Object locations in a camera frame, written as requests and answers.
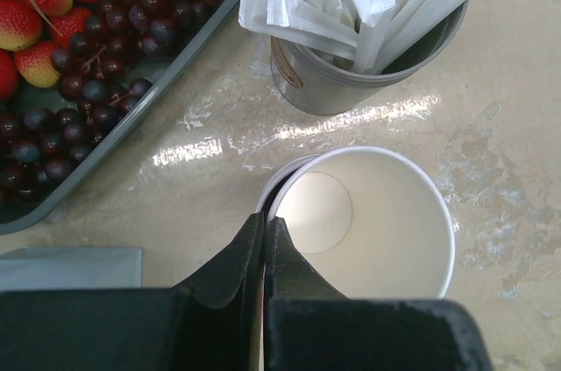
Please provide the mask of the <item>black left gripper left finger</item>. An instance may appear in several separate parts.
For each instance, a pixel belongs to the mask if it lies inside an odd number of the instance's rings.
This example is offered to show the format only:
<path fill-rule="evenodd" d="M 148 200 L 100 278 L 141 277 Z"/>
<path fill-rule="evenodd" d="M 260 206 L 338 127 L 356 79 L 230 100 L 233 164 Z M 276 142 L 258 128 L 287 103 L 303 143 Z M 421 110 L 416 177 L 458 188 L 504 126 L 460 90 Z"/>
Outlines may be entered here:
<path fill-rule="evenodd" d="M 174 287 L 181 312 L 174 370 L 257 370 L 265 219 L 251 214 L 229 245 Z"/>

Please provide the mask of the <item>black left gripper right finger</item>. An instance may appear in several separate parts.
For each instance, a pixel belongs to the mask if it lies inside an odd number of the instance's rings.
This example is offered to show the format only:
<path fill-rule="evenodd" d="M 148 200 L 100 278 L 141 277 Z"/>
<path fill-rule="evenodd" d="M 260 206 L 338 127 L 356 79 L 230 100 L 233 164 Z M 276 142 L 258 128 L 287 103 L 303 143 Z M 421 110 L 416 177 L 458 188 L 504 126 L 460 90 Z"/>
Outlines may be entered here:
<path fill-rule="evenodd" d="M 333 360 L 332 308 L 344 296 L 297 251 L 282 218 L 266 226 L 263 344 L 266 370 L 318 370 Z"/>

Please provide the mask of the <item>white paper coffee cup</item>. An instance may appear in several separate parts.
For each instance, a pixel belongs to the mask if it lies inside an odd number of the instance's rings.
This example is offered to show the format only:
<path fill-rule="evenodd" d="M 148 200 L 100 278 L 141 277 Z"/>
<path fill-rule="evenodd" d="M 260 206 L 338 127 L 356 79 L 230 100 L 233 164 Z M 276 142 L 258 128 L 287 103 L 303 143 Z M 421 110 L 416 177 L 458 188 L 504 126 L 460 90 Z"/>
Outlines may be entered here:
<path fill-rule="evenodd" d="M 413 161 L 348 146 L 289 162 L 262 190 L 298 254 L 350 298 L 442 298 L 455 261 L 451 214 Z"/>

